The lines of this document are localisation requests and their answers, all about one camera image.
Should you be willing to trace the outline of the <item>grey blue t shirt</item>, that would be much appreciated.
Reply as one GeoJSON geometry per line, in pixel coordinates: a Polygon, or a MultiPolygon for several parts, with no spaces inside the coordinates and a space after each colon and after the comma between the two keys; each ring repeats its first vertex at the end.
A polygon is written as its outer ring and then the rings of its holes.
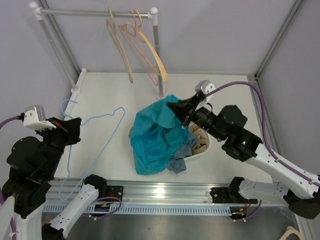
{"type": "Polygon", "coordinates": [[[133,150],[135,171],[139,175],[158,174],[165,169],[179,174],[187,169],[185,158],[193,156],[198,138],[187,128],[160,128],[138,136],[131,128],[128,134],[133,150]]]}

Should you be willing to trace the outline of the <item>beige t shirt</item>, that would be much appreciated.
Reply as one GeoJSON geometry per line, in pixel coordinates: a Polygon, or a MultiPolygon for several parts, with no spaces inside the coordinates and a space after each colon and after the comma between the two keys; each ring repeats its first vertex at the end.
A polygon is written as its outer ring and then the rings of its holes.
{"type": "Polygon", "coordinates": [[[197,142],[192,147],[192,155],[198,155],[204,153],[210,146],[210,140],[207,132],[194,123],[189,125],[189,132],[197,137],[197,142]]]}

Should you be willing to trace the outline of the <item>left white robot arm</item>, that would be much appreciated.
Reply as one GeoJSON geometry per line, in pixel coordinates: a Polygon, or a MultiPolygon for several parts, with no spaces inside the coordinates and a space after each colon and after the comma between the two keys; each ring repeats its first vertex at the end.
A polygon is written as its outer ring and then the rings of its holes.
{"type": "Polygon", "coordinates": [[[50,223],[42,224],[46,195],[51,188],[61,157],[67,146],[80,142],[81,118],[59,120],[49,118],[44,129],[18,140],[7,158],[9,178],[2,188],[5,200],[14,199],[12,239],[65,240],[86,208],[95,200],[107,197],[106,179],[91,174],[80,191],[50,223]]]}

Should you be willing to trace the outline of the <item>blue wire hanger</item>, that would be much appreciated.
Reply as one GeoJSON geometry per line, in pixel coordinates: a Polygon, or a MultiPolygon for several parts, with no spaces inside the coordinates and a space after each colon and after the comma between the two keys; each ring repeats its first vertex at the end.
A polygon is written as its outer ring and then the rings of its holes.
{"type": "MultiPolygon", "coordinates": [[[[77,104],[78,102],[77,102],[77,101],[74,101],[74,100],[71,100],[71,99],[65,99],[64,101],[62,101],[62,103],[61,103],[61,105],[60,105],[60,110],[61,110],[61,112],[63,113],[63,116],[65,116],[66,118],[70,118],[70,120],[74,120],[75,118],[72,118],[71,115],[69,115],[69,114],[67,114],[65,111],[63,111],[63,108],[62,108],[62,107],[63,107],[63,104],[64,104],[64,103],[67,103],[67,102],[68,102],[68,104],[69,104],[69,102],[74,103],[74,104],[77,104]]],[[[125,116],[125,114],[126,114],[126,111],[125,111],[125,109],[124,109],[122,106],[120,106],[120,107],[116,108],[116,109],[113,111],[113,113],[106,113],[106,114],[103,114],[103,115],[92,116],[92,117],[89,117],[86,121],[84,121],[84,123],[81,123],[81,124],[80,124],[80,127],[82,128],[82,127],[84,127],[84,126],[85,126],[89,121],[91,121],[91,120],[99,119],[99,118],[103,118],[103,117],[107,117],[107,116],[113,117],[113,116],[116,114],[116,112],[119,111],[119,110],[122,110],[122,111],[123,111],[123,114],[122,114],[122,116],[121,116],[118,124],[116,125],[115,129],[113,130],[112,134],[110,135],[109,139],[106,141],[105,145],[104,145],[103,148],[101,149],[100,153],[97,155],[96,159],[91,162],[91,164],[90,164],[90,166],[88,167],[87,171],[84,173],[84,175],[83,175],[82,178],[79,180],[79,182],[78,182],[77,185],[74,187],[74,189],[73,189],[66,197],[63,197],[63,196],[62,196],[62,190],[63,190],[64,184],[66,183],[66,181],[68,181],[68,180],[70,179],[70,176],[71,176],[70,162],[71,162],[71,155],[72,155],[72,146],[69,147],[67,164],[66,164],[67,177],[64,178],[64,180],[62,180],[61,185],[60,185],[60,188],[59,188],[59,191],[58,191],[58,197],[59,197],[59,199],[60,199],[61,201],[67,201],[67,200],[70,198],[70,196],[74,193],[74,191],[76,190],[76,188],[77,188],[81,183],[84,182],[84,180],[85,180],[86,177],[89,176],[89,173],[93,170],[93,168],[95,167],[95,165],[98,163],[100,157],[102,156],[103,152],[105,151],[105,149],[107,148],[108,144],[109,144],[110,141],[112,140],[112,138],[113,138],[114,134],[116,133],[118,127],[120,126],[120,124],[121,124],[121,122],[122,122],[122,120],[123,120],[123,118],[124,118],[124,116],[125,116]]],[[[97,142],[95,142],[95,140],[97,140],[97,141],[98,141],[98,140],[99,140],[99,141],[102,141],[102,140],[100,140],[100,138],[99,138],[99,137],[102,136],[102,135],[101,135],[102,133],[100,133],[100,132],[101,132],[101,130],[98,130],[98,131],[97,131],[98,135],[96,135],[96,134],[93,135],[93,138],[92,138],[92,139],[93,139],[93,142],[92,142],[92,141],[88,142],[88,143],[89,143],[88,146],[90,147],[90,149],[93,148],[93,150],[95,150],[95,148],[96,148],[96,144],[95,144],[95,143],[97,143],[97,142]]]]}

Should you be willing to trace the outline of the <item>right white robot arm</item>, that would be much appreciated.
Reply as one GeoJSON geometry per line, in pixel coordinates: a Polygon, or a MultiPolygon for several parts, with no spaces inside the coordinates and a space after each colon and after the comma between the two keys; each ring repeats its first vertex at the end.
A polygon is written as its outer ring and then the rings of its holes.
{"type": "Polygon", "coordinates": [[[247,118],[236,105],[226,105],[219,114],[204,106],[198,107],[200,95],[167,107],[181,121],[182,126],[194,123],[217,141],[232,159],[255,166],[278,179],[276,183],[252,181],[234,177],[227,188],[213,188],[215,203],[244,204],[259,200],[287,205],[294,214],[309,220],[320,214],[320,177],[307,173],[267,148],[267,144],[244,128],[247,118]]]}

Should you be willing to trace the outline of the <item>teal t shirt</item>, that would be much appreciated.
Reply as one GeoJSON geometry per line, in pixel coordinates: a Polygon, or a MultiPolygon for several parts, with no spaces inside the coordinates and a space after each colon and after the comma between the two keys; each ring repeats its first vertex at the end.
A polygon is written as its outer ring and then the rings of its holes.
{"type": "Polygon", "coordinates": [[[189,140],[189,129],[182,127],[167,106],[178,101],[175,95],[168,95],[137,112],[129,137],[137,174],[147,176],[164,171],[189,140]]]}

